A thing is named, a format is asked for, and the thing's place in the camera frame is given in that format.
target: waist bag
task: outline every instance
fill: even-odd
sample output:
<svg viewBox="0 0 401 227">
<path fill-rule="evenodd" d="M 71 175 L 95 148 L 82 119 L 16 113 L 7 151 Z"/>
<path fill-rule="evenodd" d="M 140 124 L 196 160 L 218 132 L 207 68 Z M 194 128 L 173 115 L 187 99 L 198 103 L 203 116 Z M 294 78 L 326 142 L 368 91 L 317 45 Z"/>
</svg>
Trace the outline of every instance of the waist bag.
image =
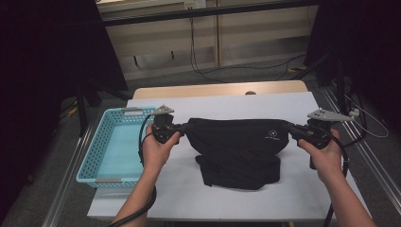
<svg viewBox="0 0 401 227">
<path fill-rule="evenodd" d="M 260 189 L 280 180 L 280 158 L 288 144 L 284 120 L 208 120 L 191 118 L 186 133 L 198 153 L 203 182 L 228 188 Z"/>
</svg>

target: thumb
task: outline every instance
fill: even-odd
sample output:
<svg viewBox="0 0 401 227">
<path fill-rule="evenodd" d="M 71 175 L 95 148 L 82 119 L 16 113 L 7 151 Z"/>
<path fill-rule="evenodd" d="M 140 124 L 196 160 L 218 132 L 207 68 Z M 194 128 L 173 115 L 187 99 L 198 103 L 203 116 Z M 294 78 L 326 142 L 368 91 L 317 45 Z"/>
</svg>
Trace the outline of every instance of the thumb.
<svg viewBox="0 0 401 227">
<path fill-rule="evenodd" d="M 308 153 L 310 154 L 310 156 L 312 156 L 312 157 L 315 156 L 315 154 L 316 154 L 317 152 L 319 152 L 319 150 L 318 150 L 315 146 L 313 146 L 312 144 L 306 142 L 306 141 L 303 140 L 303 139 L 300 139 L 300 140 L 298 141 L 298 145 L 299 145 L 302 149 L 304 149 L 306 152 L 308 152 Z"/>
<path fill-rule="evenodd" d="M 152 127 L 153 126 L 153 123 L 149 123 L 148 124 L 148 126 L 147 126 L 147 134 L 149 134 L 149 133 L 152 133 Z"/>
<path fill-rule="evenodd" d="M 165 143 L 165 146 L 167 146 L 168 148 L 172 148 L 175 144 L 177 144 L 177 142 L 180 139 L 180 133 L 179 132 L 175 132 L 170 139 L 167 140 L 167 142 Z"/>
</svg>

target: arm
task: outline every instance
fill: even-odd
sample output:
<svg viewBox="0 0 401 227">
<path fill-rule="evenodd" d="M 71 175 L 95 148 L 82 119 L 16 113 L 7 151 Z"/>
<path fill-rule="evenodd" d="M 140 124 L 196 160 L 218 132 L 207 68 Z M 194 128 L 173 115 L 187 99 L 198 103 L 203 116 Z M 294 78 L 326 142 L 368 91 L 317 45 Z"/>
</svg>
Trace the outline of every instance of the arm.
<svg viewBox="0 0 401 227">
<path fill-rule="evenodd" d="M 151 133 L 151 124 L 147 127 L 147 134 L 149 133 Z M 135 213 L 148 203 L 160 171 L 166 163 L 172 147 L 179 139 L 178 132 L 171 136 L 165 144 L 159 144 L 153 135 L 146 138 L 143 146 L 144 171 L 112 223 Z M 147 214 L 144 214 L 124 226 L 145 226 L 146 221 Z"/>
<path fill-rule="evenodd" d="M 338 131 L 332 130 L 332 133 L 337 138 L 340 137 Z M 312 156 L 319 178 L 330 195 L 340 226 L 376 226 L 342 174 L 339 146 L 330 141 L 326 148 L 317 149 L 305 140 L 300 140 L 299 145 Z"/>
</svg>

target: plastic basket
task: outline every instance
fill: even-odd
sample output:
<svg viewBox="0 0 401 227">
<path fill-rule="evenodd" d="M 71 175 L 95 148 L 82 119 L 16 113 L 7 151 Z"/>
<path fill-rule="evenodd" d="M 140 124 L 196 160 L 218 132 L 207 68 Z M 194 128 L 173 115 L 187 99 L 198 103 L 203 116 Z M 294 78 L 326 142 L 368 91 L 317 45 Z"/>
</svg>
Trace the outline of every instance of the plastic basket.
<svg viewBox="0 0 401 227">
<path fill-rule="evenodd" d="M 79 168 L 77 181 L 91 187 L 134 186 L 143 171 L 138 155 L 139 131 L 154 109 L 107 110 Z"/>
</svg>

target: wooden panel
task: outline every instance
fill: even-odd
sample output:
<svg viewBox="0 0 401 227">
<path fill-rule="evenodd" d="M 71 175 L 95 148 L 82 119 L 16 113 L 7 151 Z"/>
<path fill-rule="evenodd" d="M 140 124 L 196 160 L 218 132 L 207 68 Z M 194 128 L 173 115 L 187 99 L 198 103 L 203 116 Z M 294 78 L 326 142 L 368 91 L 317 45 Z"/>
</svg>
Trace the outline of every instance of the wooden panel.
<svg viewBox="0 0 401 227">
<path fill-rule="evenodd" d="M 108 12 L 127 13 L 131 9 L 144 9 L 135 11 L 134 13 L 135 15 L 145 15 L 162 11 L 182 10 L 183 0 L 101 0 L 97 3 L 97 7 L 106 16 Z"/>
<path fill-rule="evenodd" d="M 196 47 L 215 46 L 214 17 L 194 19 Z M 118 57 L 189 50 L 189 19 L 107 27 Z"/>
<path fill-rule="evenodd" d="M 300 80 L 154 87 L 136 90 L 133 98 L 241 96 L 249 91 L 257 94 L 298 93 L 307 92 L 307 88 Z"/>
<path fill-rule="evenodd" d="M 221 15 L 221 44 L 244 44 L 307 36 L 308 7 Z"/>
</svg>

